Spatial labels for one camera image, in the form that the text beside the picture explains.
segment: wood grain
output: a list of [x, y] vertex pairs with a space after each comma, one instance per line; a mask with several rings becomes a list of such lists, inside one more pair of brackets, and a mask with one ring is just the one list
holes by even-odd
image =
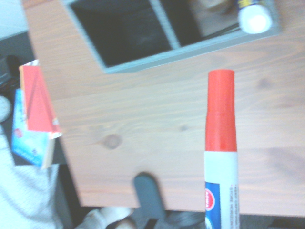
[[102, 72], [58, 0], [26, 8], [83, 205], [137, 207], [148, 171], [167, 209], [204, 211], [207, 74], [229, 68], [241, 213], [305, 216], [305, 2], [277, 3], [280, 36], [128, 74]]

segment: marker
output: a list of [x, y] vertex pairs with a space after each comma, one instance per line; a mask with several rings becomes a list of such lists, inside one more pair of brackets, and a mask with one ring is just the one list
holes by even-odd
[[232, 70], [209, 72], [204, 178], [206, 228], [239, 229], [238, 156]]

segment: white cloth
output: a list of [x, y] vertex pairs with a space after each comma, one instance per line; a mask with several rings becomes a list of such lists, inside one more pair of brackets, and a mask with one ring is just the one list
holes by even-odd
[[58, 165], [15, 166], [0, 126], [0, 228], [62, 229], [55, 210]]

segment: white bottle cap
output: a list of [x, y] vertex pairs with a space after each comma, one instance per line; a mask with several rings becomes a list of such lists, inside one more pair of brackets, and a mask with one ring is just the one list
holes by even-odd
[[262, 33], [272, 26], [269, 10], [262, 5], [247, 6], [239, 11], [239, 26], [246, 33]]

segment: red cap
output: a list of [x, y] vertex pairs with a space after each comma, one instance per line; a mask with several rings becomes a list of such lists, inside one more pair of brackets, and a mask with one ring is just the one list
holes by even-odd
[[237, 151], [232, 70], [209, 72], [205, 150]]

